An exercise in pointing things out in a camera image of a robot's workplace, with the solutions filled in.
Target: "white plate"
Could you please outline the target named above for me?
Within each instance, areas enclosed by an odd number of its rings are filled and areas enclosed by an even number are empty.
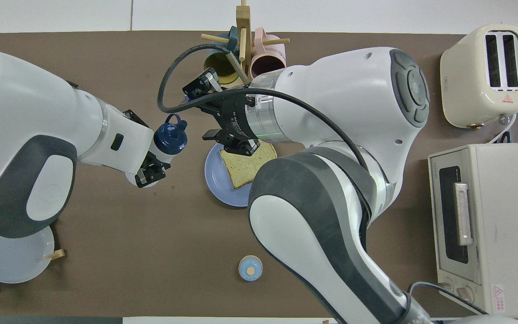
[[[55,248],[53,233],[49,226],[25,238],[0,236],[0,281],[18,284],[37,277],[50,259]]]
[[[229,172],[219,153],[223,149],[222,144],[215,144],[205,160],[205,181],[213,195],[220,201],[233,207],[247,207],[251,183],[234,189]]]

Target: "green mug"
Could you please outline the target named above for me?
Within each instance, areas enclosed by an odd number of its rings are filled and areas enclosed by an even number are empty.
[[[229,33],[220,33],[218,37],[228,39],[229,42],[221,43],[219,41],[212,41],[211,43],[225,47],[239,60],[239,46],[237,46],[239,37],[237,27],[232,26]],[[239,77],[225,54],[217,49],[210,49],[208,51],[207,58],[205,58],[205,62],[203,63],[203,68],[214,68],[219,77],[220,84],[233,83]]]

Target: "oven window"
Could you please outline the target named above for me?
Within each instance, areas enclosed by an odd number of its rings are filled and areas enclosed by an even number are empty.
[[[447,258],[461,263],[468,263],[467,247],[459,245],[453,187],[455,182],[461,182],[461,170],[459,170],[458,166],[443,168],[439,170],[439,179],[441,184],[442,225],[445,233]]]

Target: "oven knob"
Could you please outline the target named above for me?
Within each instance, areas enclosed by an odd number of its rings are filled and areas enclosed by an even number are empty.
[[[453,285],[451,285],[450,283],[443,282],[443,283],[438,283],[437,285],[439,287],[441,287],[442,289],[445,289],[446,291],[450,291],[450,292],[453,291]]]
[[[457,288],[457,295],[459,295],[459,297],[462,299],[467,300],[469,303],[475,302],[475,294],[473,293],[471,287]]]

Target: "blue plate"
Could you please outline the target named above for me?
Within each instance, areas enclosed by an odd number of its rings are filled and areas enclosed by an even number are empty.
[[[251,183],[235,190],[229,172],[219,154],[222,144],[215,144],[205,160],[205,180],[207,187],[217,199],[233,207],[247,207]]]

